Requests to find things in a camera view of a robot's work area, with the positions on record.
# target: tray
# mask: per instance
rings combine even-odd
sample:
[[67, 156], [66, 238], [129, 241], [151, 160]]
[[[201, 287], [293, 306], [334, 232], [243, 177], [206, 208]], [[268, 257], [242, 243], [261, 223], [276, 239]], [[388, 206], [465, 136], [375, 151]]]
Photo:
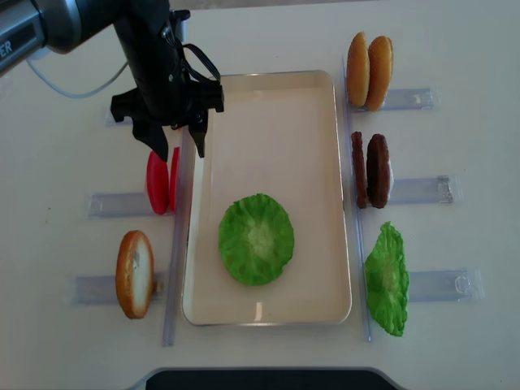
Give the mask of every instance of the tray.
[[[227, 76], [223, 87], [226, 110], [210, 116], [206, 157], [195, 160], [185, 318], [194, 325], [342, 322], [352, 302], [331, 77]], [[249, 287], [223, 267], [218, 234], [225, 210], [255, 193], [287, 210], [295, 248], [277, 280]]]

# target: cable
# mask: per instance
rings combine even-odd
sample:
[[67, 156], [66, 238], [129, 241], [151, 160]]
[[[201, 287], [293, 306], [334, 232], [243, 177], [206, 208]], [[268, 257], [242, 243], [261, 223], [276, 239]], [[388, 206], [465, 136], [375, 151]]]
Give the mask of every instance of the cable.
[[105, 89], [106, 87], [108, 87], [110, 84], [112, 84], [115, 79], [117, 79], [119, 77], [119, 75], [121, 73], [123, 73], [124, 71], [124, 68], [127, 67], [128, 63], [124, 63], [124, 65], [121, 67], [121, 69], [119, 69], [117, 71], [117, 73], [110, 79], [108, 80], [105, 84], [103, 84], [101, 87], [97, 87], [95, 90], [93, 91], [90, 91], [90, 92], [87, 92], [87, 93], [69, 93], [69, 92], [66, 92], [66, 91], [63, 91], [62, 89], [60, 89], [59, 87], [57, 87], [56, 85], [54, 85], [52, 82], [50, 82], [45, 76], [43, 76], [43, 74], [33, 65], [33, 63], [29, 60], [27, 60], [27, 64], [29, 65], [29, 67], [32, 69], [32, 71], [36, 74], [36, 76], [40, 77], [40, 79], [46, 83], [47, 85], [49, 85], [54, 91], [56, 91], [57, 93], [63, 95], [63, 96], [66, 96], [67, 98], [70, 98], [70, 99], [84, 99], [84, 98], [90, 98], [91, 96], [95, 95], [96, 93], [98, 92], [101, 92], [103, 89]]

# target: black object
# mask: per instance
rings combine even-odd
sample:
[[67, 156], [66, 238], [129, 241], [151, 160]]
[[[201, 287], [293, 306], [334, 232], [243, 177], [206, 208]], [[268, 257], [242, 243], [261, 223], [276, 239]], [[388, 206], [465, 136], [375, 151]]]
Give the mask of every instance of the black object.
[[[189, 18], [189, 11], [170, 12], [167, 0], [130, 3], [136, 4], [114, 26], [137, 88], [114, 96], [110, 111], [116, 122], [131, 117], [134, 137], [164, 161], [168, 145], [162, 126], [188, 126], [202, 158], [208, 110], [223, 111], [219, 71], [195, 45], [181, 45], [180, 23]], [[201, 60], [215, 80], [192, 69], [184, 56], [184, 47]]]
[[396, 390], [370, 370], [172, 370], [154, 375], [146, 390]]

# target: white surface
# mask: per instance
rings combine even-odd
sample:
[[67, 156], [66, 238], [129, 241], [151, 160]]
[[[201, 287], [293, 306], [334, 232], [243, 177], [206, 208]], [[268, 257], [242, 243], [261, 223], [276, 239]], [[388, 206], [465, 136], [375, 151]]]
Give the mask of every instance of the white surface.
[[[206, 156], [195, 166], [186, 318], [197, 325], [340, 323], [352, 300], [330, 76], [230, 76], [223, 90], [226, 110], [210, 115]], [[250, 287], [222, 264], [219, 224], [233, 202], [256, 193], [288, 212], [295, 245], [278, 279]]]
[[[371, 366], [405, 388], [517, 389], [519, 14], [518, 2], [484, 0], [193, 13], [188, 38], [222, 73], [323, 69], [338, 85], [341, 56], [365, 30], [369, 39], [392, 38], [393, 88], [441, 91], [438, 111], [360, 116], [355, 126], [365, 139], [374, 131], [387, 135], [397, 179], [457, 173], [465, 201], [368, 210], [366, 246], [392, 220], [405, 238], [411, 271], [477, 266], [487, 297], [478, 305], [410, 305], [404, 337], [376, 328], [372, 344], [362, 340], [354, 261], [353, 308], [337, 327], [199, 328], [180, 320], [175, 346], [164, 349], [160, 305], [140, 322], [117, 307], [71, 308], [67, 282], [112, 272], [128, 230], [146, 232], [164, 270], [172, 221], [80, 218], [85, 192], [143, 188], [147, 148], [129, 128], [104, 126], [102, 105], [134, 86], [129, 71], [80, 102], [17, 67], [16, 91], [0, 101], [0, 388], [126, 388], [165, 367]], [[82, 92], [123, 60], [107, 30], [37, 65], [60, 86]], [[168, 136], [171, 146], [178, 141]]]

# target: brown patty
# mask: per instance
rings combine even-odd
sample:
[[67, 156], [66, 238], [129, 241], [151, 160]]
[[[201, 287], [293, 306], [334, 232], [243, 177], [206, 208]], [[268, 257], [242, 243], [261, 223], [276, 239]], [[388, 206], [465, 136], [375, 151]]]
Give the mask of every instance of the brown patty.
[[352, 163], [354, 165], [354, 176], [356, 179], [357, 207], [366, 208], [366, 174], [365, 159], [363, 158], [363, 139], [360, 132], [354, 132], [350, 136], [352, 140]]
[[388, 202], [390, 189], [390, 155], [387, 140], [381, 134], [374, 134], [366, 151], [366, 178], [368, 198], [373, 207], [382, 209]]

